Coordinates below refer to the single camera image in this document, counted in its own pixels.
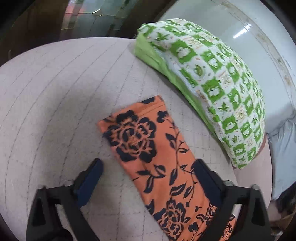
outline white table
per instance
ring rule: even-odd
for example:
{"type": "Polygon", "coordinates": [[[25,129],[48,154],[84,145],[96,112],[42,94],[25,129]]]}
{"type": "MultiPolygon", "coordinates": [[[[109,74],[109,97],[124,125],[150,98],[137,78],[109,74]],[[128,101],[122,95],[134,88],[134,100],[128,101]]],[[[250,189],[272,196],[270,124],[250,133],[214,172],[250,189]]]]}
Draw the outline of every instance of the white table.
{"type": "Polygon", "coordinates": [[[133,44],[67,40],[30,50],[0,68],[0,213],[20,241],[38,185],[74,179],[96,157],[104,173],[82,211],[98,237],[166,240],[95,125],[157,94],[195,156],[236,183],[205,125],[164,76],[133,55],[133,44]]]}

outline white quilted surface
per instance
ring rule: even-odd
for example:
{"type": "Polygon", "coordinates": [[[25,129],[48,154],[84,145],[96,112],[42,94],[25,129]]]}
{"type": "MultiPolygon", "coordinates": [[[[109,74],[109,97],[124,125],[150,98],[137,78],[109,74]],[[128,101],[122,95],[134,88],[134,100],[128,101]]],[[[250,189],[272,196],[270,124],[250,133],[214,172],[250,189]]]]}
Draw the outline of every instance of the white quilted surface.
{"type": "MultiPolygon", "coordinates": [[[[229,159],[169,81],[132,54],[134,40],[73,39],[17,56],[0,68],[0,213],[25,240],[38,185],[59,186],[99,157],[104,173],[82,208],[104,240],[167,240],[145,211],[95,124],[160,94],[187,144],[222,179],[229,159]]],[[[65,226],[67,221],[61,209],[65,226]]]]}

